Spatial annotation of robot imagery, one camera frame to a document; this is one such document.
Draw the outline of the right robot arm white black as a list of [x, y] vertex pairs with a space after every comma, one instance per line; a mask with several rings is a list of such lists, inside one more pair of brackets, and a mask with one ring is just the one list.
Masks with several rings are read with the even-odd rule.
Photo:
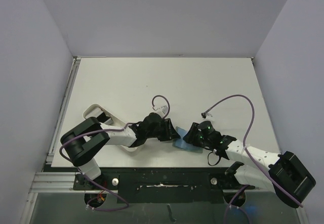
[[316, 185], [314, 177], [294, 153], [273, 153], [244, 145], [237, 138], [216, 131], [208, 120], [194, 122], [183, 140], [234, 161], [225, 176], [231, 188], [250, 185], [267, 189], [286, 205], [298, 208]]

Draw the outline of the white oblong tray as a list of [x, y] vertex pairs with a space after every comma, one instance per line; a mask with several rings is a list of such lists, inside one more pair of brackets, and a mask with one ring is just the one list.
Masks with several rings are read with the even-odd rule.
[[110, 140], [106, 143], [107, 145], [118, 146], [129, 153], [139, 151], [140, 147], [131, 147], [136, 141], [135, 133], [129, 128], [129, 125], [124, 129], [126, 123], [112, 113], [109, 113], [98, 104], [92, 104], [83, 112], [84, 119], [90, 117], [97, 118], [103, 129], [123, 129], [123, 131], [108, 131]]

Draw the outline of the aluminium rail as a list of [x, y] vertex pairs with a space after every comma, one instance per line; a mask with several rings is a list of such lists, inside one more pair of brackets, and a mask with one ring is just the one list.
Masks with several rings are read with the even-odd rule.
[[75, 78], [78, 72], [78, 68], [81, 62], [81, 57], [73, 57], [73, 62], [72, 62], [72, 67], [69, 73], [69, 77], [68, 77], [68, 81], [67, 81], [67, 85], [65, 88], [65, 92], [63, 95], [63, 100], [60, 106], [60, 111], [59, 111], [59, 116], [58, 116], [58, 120], [55, 126], [55, 131], [52, 137], [52, 141], [49, 147], [49, 151], [47, 153], [47, 157], [45, 160], [45, 164], [51, 164], [54, 158], [54, 154], [55, 154], [55, 149], [56, 149], [56, 142], [58, 140], [60, 131], [61, 131], [61, 127], [62, 127], [62, 123], [64, 120], [64, 116], [66, 113], [66, 109], [67, 109], [67, 105], [69, 102], [69, 98], [71, 95], [71, 91], [73, 89], [73, 85], [75, 82]]
[[69, 193], [73, 191], [74, 172], [37, 172], [30, 193]]

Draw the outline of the blue credit card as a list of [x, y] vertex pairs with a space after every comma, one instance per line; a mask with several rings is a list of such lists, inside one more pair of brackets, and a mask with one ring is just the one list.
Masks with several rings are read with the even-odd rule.
[[176, 132], [180, 136], [180, 138], [174, 140], [174, 146], [182, 149], [186, 148], [188, 144], [183, 140], [183, 137], [187, 134], [187, 130], [176, 127]]

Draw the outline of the aluminium left side rail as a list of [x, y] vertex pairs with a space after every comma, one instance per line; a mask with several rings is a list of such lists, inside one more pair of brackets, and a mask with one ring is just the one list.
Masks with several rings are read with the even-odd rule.
[[67, 85], [65, 88], [65, 92], [63, 95], [63, 100], [60, 106], [60, 111], [59, 111], [59, 116], [58, 116], [58, 120], [55, 126], [55, 131], [52, 137], [52, 141], [49, 147], [49, 151], [47, 153], [47, 157], [45, 160], [45, 164], [51, 164], [54, 158], [54, 154], [55, 154], [55, 149], [56, 149], [56, 142], [58, 140], [60, 131], [61, 131], [61, 127], [62, 127], [62, 123], [64, 120], [64, 116], [66, 113], [66, 109], [67, 109], [67, 105], [69, 102], [69, 98], [71, 95], [71, 91], [73, 89], [73, 85], [75, 82], [75, 78], [78, 72], [78, 68], [81, 62], [81, 57], [73, 57], [73, 62], [72, 62], [72, 67], [69, 73], [69, 77], [68, 77], [68, 81], [67, 81]]

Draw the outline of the green card holder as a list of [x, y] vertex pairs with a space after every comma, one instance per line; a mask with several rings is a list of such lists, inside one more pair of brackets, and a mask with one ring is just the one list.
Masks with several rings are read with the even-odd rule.
[[202, 148], [199, 148], [199, 147], [196, 147], [196, 146], [193, 146], [193, 145], [190, 145], [190, 144], [188, 144], [188, 146], [186, 148], [184, 148], [184, 149], [182, 149], [182, 148], [178, 148], [178, 149], [188, 151], [188, 152], [194, 152], [194, 153], [202, 153], [203, 152]]

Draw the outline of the aluminium front rail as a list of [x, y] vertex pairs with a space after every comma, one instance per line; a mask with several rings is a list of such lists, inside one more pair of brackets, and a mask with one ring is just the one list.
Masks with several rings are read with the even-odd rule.
[[74, 172], [37, 172], [30, 193], [69, 193], [73, 191]]

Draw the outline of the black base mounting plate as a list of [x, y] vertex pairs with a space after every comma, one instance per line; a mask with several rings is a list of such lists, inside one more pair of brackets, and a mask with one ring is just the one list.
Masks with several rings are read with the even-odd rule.
[[242, 185], [225, 167], [102, 168], [95, 181], [129, 203], [224, 203]]

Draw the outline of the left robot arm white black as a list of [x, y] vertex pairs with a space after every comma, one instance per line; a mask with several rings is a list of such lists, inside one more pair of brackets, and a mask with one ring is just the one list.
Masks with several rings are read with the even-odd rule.
[[85, 176], [85, 183], [91, 189], [101, 187], [103, 176], [95, 155], [105, 146], [135, 148], [148, 139], [167, 142], [180, 139], [169, 118], [150, 113], [142, 121], [127, 123], [123, 127], [101, 127], [96, 117], [90, 117], [65, 133], [61, 139], [60, 155], [71, 162]]

